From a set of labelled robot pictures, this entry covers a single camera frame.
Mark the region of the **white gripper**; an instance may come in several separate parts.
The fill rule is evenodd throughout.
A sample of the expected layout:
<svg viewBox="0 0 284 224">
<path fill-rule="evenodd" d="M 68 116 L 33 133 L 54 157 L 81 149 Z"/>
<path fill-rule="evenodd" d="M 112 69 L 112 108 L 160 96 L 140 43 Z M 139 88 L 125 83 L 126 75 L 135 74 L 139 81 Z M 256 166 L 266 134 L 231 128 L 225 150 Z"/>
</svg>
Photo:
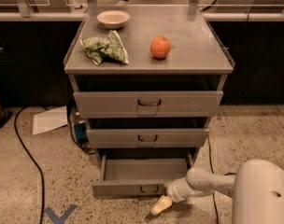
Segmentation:
<svg viewBox="0 0 284 224">
<path fill-rule="evenodd" d="M 174 180 L 172 182 L 166 182 L 163 186 L 166 188 L 168 196 L 162 196 L 156 204 L 151 208 L 151 213 L 156 216 L 163 210 L 169 208 L 174 203 L 180 203 L 186 200 L 183 191 L 186 188 L 187 182 L 185 180 Z"/>
</svg>

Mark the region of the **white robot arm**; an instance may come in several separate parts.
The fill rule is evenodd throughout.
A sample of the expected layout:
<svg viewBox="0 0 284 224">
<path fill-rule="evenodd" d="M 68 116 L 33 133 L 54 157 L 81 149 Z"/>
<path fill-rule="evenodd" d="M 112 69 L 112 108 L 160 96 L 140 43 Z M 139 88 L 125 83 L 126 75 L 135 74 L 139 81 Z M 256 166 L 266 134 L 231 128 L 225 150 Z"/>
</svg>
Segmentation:
<svg viewBox="0 0 284 224">
<path fill-rule="evenodd" d="M 192 167 L 166 185 L 151 213 L 158 215 L 172 203 L 216 191 L 233 199 L 232 224 L 284 224 L 284 170 L 264 160 L 246 161 L 235 175 Z"/>
</svg>

